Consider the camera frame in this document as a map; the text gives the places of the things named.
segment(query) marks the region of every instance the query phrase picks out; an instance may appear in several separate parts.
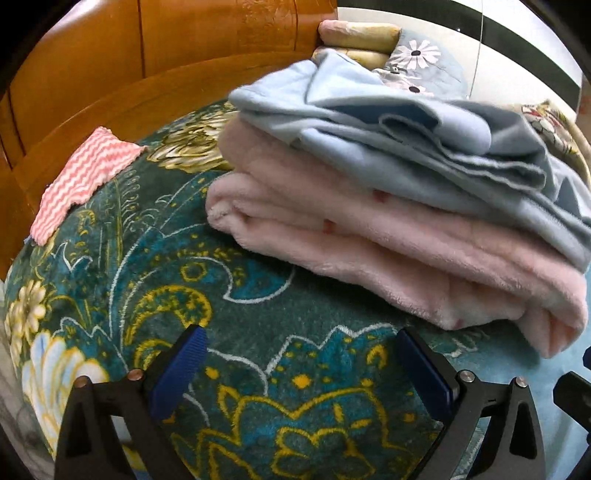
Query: pink striped cloth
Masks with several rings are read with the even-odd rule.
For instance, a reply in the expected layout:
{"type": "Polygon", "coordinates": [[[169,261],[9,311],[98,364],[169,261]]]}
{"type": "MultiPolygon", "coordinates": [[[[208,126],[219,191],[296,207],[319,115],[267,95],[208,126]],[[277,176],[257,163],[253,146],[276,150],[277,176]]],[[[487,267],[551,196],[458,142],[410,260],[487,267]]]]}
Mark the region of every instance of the pink striped cloth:
{"type": "Polygon", "coordinates": [[[145,149],[119,140],[105,127],[92,132],[43,193],[31,226],[31,236],[37,245],[46,244],[72,205],[86,203],[98,187],[130,165],[145,149]]]}

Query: wooden furniture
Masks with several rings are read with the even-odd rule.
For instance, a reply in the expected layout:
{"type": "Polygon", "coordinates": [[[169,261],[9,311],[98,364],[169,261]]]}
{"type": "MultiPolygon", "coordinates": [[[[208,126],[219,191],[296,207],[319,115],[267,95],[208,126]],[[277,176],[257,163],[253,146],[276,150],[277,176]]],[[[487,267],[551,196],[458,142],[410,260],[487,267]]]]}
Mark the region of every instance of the wooden furniture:
{"type": "Polygon", "coordinates": [[[0,278],[99,125],[137,141],[302,59],[336,0],[82,0],[0,93],[0,278]]]}

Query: white flower print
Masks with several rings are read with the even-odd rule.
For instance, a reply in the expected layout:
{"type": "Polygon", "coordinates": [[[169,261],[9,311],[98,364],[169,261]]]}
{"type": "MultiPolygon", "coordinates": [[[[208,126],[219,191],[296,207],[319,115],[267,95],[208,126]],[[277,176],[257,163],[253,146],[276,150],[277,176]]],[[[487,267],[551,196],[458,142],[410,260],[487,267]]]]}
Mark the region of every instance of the white flower print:
{"type": "Polygon", "coordinates": [[[26,287],[21,287],[18,298],[8,309],[4,329],[10,342],[10,353],[15,368],[20,364],[23,338],[30,345],[39,330],[39,321],[45,316],[45,293],[45,287],[41,286],[40,281],[30,280],[26,287]]]}
{"type": "Polygon", "coordinates": [[[423,42],[417,46],[417,41],[411,40],[408,42],[410,47],[399,45],[396,50],[394,50],[389,62],[396,63],[407,70],[416,70],[417,66],[425,69],[429,64],[437,63],[439,61],[438,57],[441,55],[439,47],[436,47],[435,45],[429,46],[430,43],[429,40],[423,40],[423,42]]]}
{"type": "Polygon", "coordinates": [[[61,418],[74,380],[88,376],[93,383],[108,382],[99,363],[86,359],[78,348],[67,348],[63,338],[40,332],[31,345],[31,358],[22,368],[22,391],[33,406],[43,435],[55,457],[61,418]]]}
{"type": "Polygon", "coordinates": [[[380,77],[382,82],[384,82],[384,83],[397,82],[401,79],[407,79],[407,80],[420,80],[421,79],[421,77],[415,77],[413,75],[409,75],[406,71],[398,70],[398,69],[396,69],[395,72],[393,72],[392,70],[374,69],[374,70],[372,70],[372,72],[376,73],[380,77]]]}
{"type": "Polygon", "coordinates": [[[407,92],[412,93],[421,93],[429,97],[434,96],[434,93],[428,92],[424,86],[415,85],[414,83],[409,82],[407,79],[400,79],[396,82],[386,82],[385,85],[398,90],[406,90],[407,92]]]}

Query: bed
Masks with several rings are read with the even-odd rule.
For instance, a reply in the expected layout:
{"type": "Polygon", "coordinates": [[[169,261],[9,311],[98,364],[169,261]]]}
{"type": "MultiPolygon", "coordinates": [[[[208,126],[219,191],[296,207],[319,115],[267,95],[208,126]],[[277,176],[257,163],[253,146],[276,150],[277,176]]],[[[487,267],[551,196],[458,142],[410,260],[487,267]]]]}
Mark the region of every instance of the bed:
{"type": "Polygon", "coordinates": [[[115,380],[146,368],[198,323],[210,339],[206,368],[163,423],[195,476],[406,478],[440,430],[394,361],[393,336],[414,325],[456,369],[492,382],[528,378],[550,477],[564,478],[584,435],[549,392],[565,371],[583,373],[589,334],[546,361],[508,322],[442,332],[361,288],[246,252],[207,225],[207,187],[223,170],[199,171],[193,158],[218,155],[217,135],[236,115],[226,95],[309,58],[335,5],[96,5],[74,9],[43,38],[0,102],[0,221],[11,226],[0,275],[13,265],[2,313],[11,326],[27,320],[16,312],[43,312],[18,346],[0,333],[13,350],[0,358],[10,359],[13,390],[24,396],[13,411],[34,424],[22,434],[13,422],[31,461],[47,467],[39,452],[55,455],[73,378],[115,380]],[[26,237],[46,185],[98,125],[147,151],[35,246],[26,237]]]}

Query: yellow pillow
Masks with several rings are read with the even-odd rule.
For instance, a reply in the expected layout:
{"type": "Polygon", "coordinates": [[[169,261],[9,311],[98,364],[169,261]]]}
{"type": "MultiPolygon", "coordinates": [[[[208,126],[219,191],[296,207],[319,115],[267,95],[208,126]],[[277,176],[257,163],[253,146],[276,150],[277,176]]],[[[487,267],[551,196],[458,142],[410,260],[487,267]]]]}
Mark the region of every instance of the yellow pillow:
{"type": "Polygon", "coordinates": [[[378,51],[368,51],[368,50],[355,50],[352,48],[338,48],[338,47],[318,47],[314,53],[312,54],[312,60],[316,60],[318,54],[326,50],[327,48],[332,48],[340,53],[347,55],[350,59],[360,63],[363,67],[367,68],[368,70],[373,69],[382,69],[386,62],[389,59],[389,56],[385,53],[380,53],[378,51]]]}
{"type": "Polygon", "coordinates": [[[324,20],[318,27],[327,47],[357,48],[390,55],[400,38],[400,27],[389,23],[324,20]]]}

